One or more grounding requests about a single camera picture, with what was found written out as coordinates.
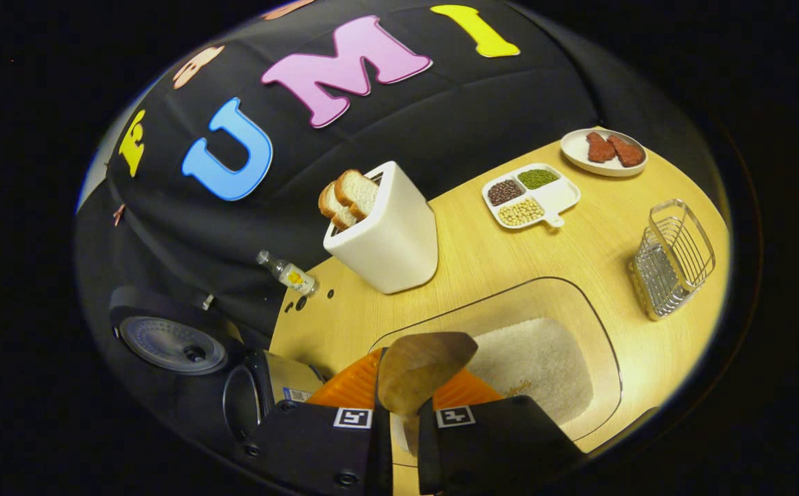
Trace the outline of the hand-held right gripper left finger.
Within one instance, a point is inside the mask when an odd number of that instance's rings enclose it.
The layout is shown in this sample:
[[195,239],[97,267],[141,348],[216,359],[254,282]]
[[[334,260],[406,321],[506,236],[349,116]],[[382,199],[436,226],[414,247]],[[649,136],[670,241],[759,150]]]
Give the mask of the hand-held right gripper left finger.
[[237,464],[280,495],[390,495],[389,414],[377,401],[383,349],[325,380],[254,351],[237,369]]

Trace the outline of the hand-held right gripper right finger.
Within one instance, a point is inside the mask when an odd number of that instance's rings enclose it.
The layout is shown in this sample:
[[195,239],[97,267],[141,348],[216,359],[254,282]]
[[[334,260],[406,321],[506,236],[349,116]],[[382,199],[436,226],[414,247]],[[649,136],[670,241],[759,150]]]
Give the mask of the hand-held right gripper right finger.
[[418,410],[419,492],[535,495],[588,456],[527,395],[462,369]]

